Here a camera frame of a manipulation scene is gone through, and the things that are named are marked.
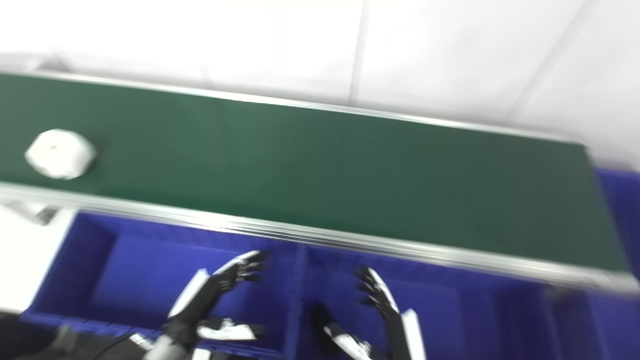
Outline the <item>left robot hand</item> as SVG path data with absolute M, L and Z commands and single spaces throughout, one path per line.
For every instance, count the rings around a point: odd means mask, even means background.
M 200 340 L 255 341 L 266 337 L 264 325 L 237 322 L 230 317 L 214 316 L 224 294 L 244 281 L 256 282 L 265 270 L 269 253 L 250 250 L 233 257 L 210 273 L 201 268 L 179 294 L 153 350 L 161 360 L 178 359 L 194 350 Z

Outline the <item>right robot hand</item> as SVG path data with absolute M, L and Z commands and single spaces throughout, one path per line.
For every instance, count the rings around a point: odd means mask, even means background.
M 326 305 L 316 301 L 310 306 L 310 326 L 320 352 L 329 357 L 345 354 L 352 360 L 425 360 L 418 313 L 413 309 L 400 312 L 388 285 L 375 269 L 361 265 L 356 277 L 359 291 L 366 293 L 361 303 L 377 309 L 382 317 L 390 353 L 349 333 Z

